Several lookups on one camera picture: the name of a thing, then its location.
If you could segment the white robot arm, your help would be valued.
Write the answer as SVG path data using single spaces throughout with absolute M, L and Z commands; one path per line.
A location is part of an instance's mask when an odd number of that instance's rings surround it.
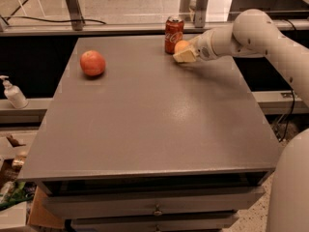
M 240 13 L 226 27 L 212 28 L 177 47 L 178 63 L 258 53 L 309 105 L 309 48 L 284 36 L 263 11 Z M 309 232 L 309 130 L 285 147 L 274 172 L 266 232 Z

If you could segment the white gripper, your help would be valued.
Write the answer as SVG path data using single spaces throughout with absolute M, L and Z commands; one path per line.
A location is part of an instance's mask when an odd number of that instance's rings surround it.
M 196 45 L 199 57 L 205 61 L 214 60 L 215 53 L 211 46 L 212 30 L 208 30 L 200 36 L 190 39 L 188 42 Z M 173 55 L 177 63 L 193 63 L 196 61 L 197 54 L 194 48 L 186 48 Z

